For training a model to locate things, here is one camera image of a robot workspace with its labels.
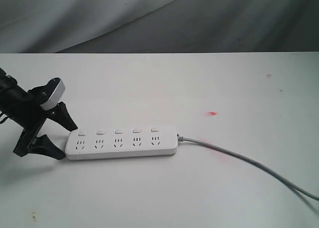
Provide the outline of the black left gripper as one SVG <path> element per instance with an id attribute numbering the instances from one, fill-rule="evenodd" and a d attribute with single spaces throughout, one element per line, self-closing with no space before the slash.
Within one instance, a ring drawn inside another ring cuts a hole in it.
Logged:
<path id="1" fill-rule="evenodd" d="M 41 87 L 29 90 L 22 102 L 17 105 L 18 114 L 15 115 L 14 120 L 23 127 L 23 131 L 13 152 L 20 157 L 27 154 L 38 154 L 62 160 L 66 157 L 66 154 L 56 147 L 47 135 L 38 137 L 38 132 L 47 119 L 44 110 L 36 102 L 37 98 L 40 98 Z M 64 102 L 59 102 L 53 108 L 51 120 L 69 132 L 78 129 Z"/>

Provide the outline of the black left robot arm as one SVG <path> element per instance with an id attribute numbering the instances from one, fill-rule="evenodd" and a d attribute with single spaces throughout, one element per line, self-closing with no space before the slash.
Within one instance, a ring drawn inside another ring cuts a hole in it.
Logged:
<path id="1" fill-rule="evenodd" d="M 24 157 L 38 154 L 62 160 L 66 154 L 56 147 L 47 135 L 37 136 L 47 119 L 72 132 L 78 127 L 60 99 L 65 91 L 61 78 L 56 77 L 47 84 L 29 91 L 23 90 L 15 78 L 0 70 L 0 111 L 5 115 L 0 122 L 13 120 L 23 128 L 13 152 Z"/>

